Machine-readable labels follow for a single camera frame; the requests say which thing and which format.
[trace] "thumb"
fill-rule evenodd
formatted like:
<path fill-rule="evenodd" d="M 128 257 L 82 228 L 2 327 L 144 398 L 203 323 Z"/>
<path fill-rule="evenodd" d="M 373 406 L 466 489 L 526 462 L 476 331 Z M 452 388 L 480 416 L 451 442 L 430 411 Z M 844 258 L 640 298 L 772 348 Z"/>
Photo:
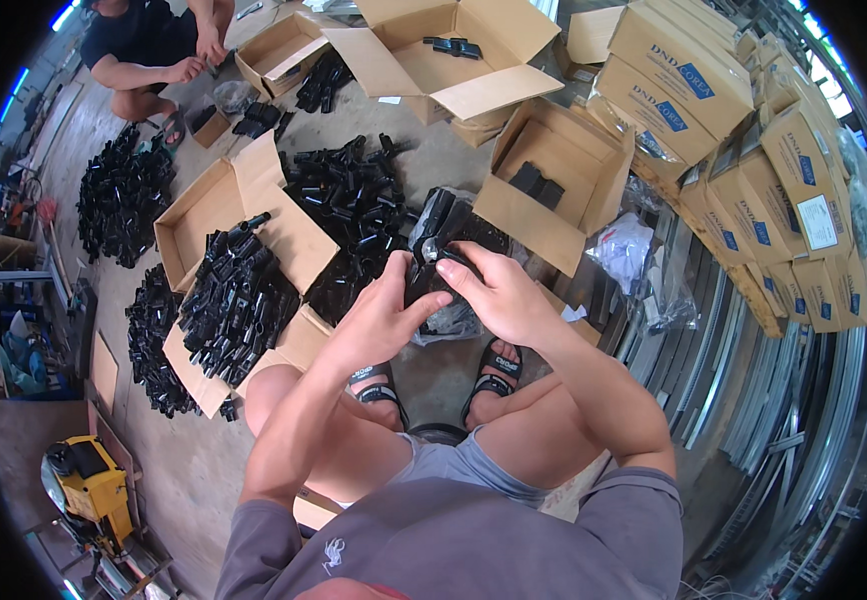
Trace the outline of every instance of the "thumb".
<path fill-rule="evenodd" d="M 483 295 L 487 294 L 488 288 L 474 272 L 456 260 L 443 258 L 436 261 L 436 271 L 457 294 L 463 296 L 471 304 L 475 304 Z"/>
<path fill-rule="evenodd" d="M 413 304 L 403 309 L 401 317 L 410 325 L 410 330 L 419 328 L 427 318 L 451 303 L 450 292 L 430 292 L 418 297 Z"/>

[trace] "black t-shirt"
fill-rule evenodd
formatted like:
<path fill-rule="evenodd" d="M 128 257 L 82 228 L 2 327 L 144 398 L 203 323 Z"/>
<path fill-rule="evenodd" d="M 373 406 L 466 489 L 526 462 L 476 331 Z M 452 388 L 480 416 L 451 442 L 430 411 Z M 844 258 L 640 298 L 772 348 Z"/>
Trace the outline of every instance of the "black t-shirt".
<path fill-rule="evenodd" d="M 117 17 L 98 15 L 80 47 L 84 65 L 112 54 L 121 63 L 171 66 L 197 50 L 197 21 L 187 9 L 174 16 L 167 0 L 129 0 Z"/>

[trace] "stack of boxes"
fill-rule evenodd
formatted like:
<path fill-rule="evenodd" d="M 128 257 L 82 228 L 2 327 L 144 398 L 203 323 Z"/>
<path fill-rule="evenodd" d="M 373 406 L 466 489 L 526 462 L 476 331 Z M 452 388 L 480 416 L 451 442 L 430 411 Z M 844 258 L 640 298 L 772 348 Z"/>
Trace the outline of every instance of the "stack of boxes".
<path fill-rule="evenodd" d="M 724 266 L 745 265 L 777 317 L 819 333 L 867 326 L 837 120 L 773 35 L 738 41 L 756 111 L 684 178 L 680 200 Z"/>
<path fill-rule="evenodd" d="M 612 117 L 608 126 L 632 127 L 647 164 L 675 181 L 754 109 L 736 37 L 735 25 L 696 0 L 631 2 L 607 46 L 588 111 L 601 122 Z"/>

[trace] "foot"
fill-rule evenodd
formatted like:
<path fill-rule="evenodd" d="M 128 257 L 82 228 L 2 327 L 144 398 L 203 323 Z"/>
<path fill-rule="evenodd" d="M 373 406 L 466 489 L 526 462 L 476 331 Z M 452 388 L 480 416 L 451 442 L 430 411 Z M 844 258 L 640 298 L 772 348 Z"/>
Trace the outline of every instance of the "foot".
<path fill-rule="evenodd" d="M 520 363 L 520 357 L 517 356 L 517 347 L 513 343 L 496 340 L 490 348 L 493 349 L 493 352 L 511 363 Z M 477 377 L 487 375 L 497 376 L 509 383 L 511 387 L 516 388 L 516 379 L 493 366 L 484 366 L 480 373 L 477 374 Z M 464 422 L 467 431 L 473 431 L 475 427 L 488 424 L 505 414 L 507 403 L 508 398 L 506 396 L 501 397 L 496 391 L 481 390 L 475 393 L 473 399 L 470 401 L 470 413 L 467 414 L 467 420 Z"/>
<path fill-rule="evenodd" d="M 350 391 L 356 396 L 369 386 L 378 383 L 390 383 L 385 373 L 357 381 L 350 386 Z M 392 431 L 404 431 L 403 421 L 400 420 L 400 409 L 397 408 L 397 403 L 393 400 L 373 400 L 372 402 L 364 402 L 361 405 L 370 414 L 370 420 L 374 423 L 380 424 Z"/>

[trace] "pile of black plastic fittings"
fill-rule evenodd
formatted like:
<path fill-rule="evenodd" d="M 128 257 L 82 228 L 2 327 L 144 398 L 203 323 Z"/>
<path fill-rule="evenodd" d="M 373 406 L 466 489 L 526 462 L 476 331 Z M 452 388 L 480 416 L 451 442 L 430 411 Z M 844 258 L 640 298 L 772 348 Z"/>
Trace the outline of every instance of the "pile of black plastic fittings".
<path fill-rule="evenodd" d="M 280 271 L 280 260 L 254 234 L 270 212 L 207 235 L 196 281 L 180 306 L 190 364 L 233 387 L 277 344 L 300 306 L 300 295 Z"/>
<path fill-rule="evenodd" d="M 332 113 L 334 96 L 337 91 L 354 79 L 347 63 L 337 53 L 330 49 L 320 55 L 320 58 L 310 68 L 300 89 L 297 90 L 296 107 L 307 113 Z"/>
<path fill-rule="evenodd" d="M 133 269 L 153 246 L 153 222 L 171 204 L 174 161 L 163 147 L 163 134 L 151 140 L 150 150 L 133 153 L 139 134 L 136 125 L 125 128 L 80 179 L 80 239 L 91 263 L 103 253 Z"/>
<path fill-rule="evenodd" d="M 406 247 L 404 224 L 419 216 L 407 209 L 393 168 L 408 144 L 381 133 L 379 150 L 365 155 L 367 141 L 358 135 L 336 150 L 297 152 L 285 170 L 287 194 L 340 246 L 306 297 L 332 326 L 384 271 L 391 251 Z"/>
<path fill-rule="evenodd" d="M 200 413 L 197 402 L 164 356 L 164 340 L 174 326 L 182 300 L 183 295 L 171 292 L 164 265 L 160 264 L 147 269 L 134 303 L 123 310 L 129 321 L 127 343 L 134 383 L 146 390 L 150 408 L 159 410 L 168 419 L 174 418 L 175 411 Z"/>

